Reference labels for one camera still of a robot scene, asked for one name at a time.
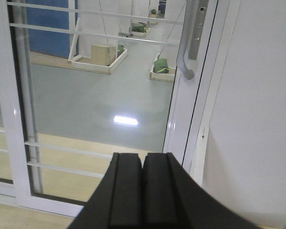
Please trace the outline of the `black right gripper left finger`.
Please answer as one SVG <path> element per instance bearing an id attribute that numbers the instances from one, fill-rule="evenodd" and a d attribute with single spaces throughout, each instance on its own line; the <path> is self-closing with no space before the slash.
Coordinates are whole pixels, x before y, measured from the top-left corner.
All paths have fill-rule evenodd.
<path id="1" fill-rule="evenodd" d="M 140 229 L 142 165 L 138 154 L 114 153 L 110 165 L 70 229 Z"/>

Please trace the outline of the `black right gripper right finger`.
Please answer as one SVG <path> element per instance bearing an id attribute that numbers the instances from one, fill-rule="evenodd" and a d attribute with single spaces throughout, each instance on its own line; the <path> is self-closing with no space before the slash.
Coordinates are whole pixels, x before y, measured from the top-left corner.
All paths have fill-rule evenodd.
<path id="1" fill-rule="evenodd" d="M 204 191 L 171 153 L 149 153 L 143 166 L 143 228 L 255 229 Z"/>

